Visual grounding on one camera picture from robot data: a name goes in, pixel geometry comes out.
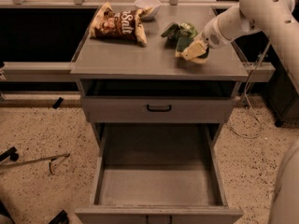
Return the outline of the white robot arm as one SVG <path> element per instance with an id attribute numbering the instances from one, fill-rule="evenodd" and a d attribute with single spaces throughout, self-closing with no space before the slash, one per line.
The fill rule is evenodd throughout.
<path id="1" fill-rule="evenodd" d="M 209 49 L 218 49 L 243 35 L 262 31 L 283 64 L 292 84 L 299 77 L 299 22 L 294 0 L 238 0 L 238 4 L 206 24 L 180 52 L 199 63 Z M 268 224 L 299 224 L 299 141 L 285 152 L 278 169 Z"/>

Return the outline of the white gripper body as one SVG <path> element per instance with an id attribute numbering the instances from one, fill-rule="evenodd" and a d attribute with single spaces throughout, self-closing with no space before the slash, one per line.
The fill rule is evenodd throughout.
<path id="1" fill-rule="evenodd" d="M 213 18 L 204 27 L 201 36 L 211 49 L 219 49 L 231 43 L 223 36 L 218 25 L 218 18 Z"/>

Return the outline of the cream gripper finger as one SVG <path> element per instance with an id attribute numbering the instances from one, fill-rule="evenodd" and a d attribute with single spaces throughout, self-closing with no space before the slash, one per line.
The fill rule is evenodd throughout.
<path id="1" fill-rule="evenodd" d="M 185 60 L 191 60 L 197 58 L 206 53 L 208 45 L 202 40 L 193 41 L 185 50 L 181 52 L 182 57 Z"/>

